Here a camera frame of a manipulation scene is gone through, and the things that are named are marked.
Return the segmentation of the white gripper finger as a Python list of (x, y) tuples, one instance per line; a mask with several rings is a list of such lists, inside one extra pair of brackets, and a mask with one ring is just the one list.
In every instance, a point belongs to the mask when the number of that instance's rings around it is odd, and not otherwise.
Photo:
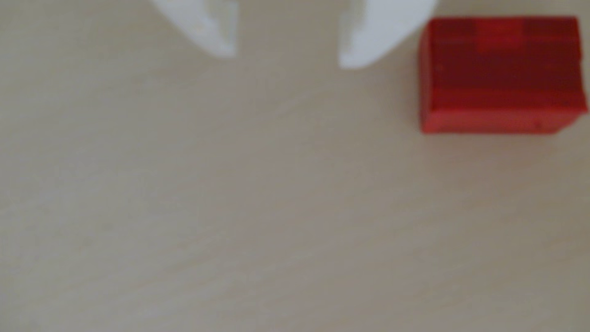
[(238, 54), (237, 1), (151, 1), (190, 42), (213, 57)]
[(348, 1), (339, 19), (339, 67), (382, 59), (432, 16), (438, 1)]

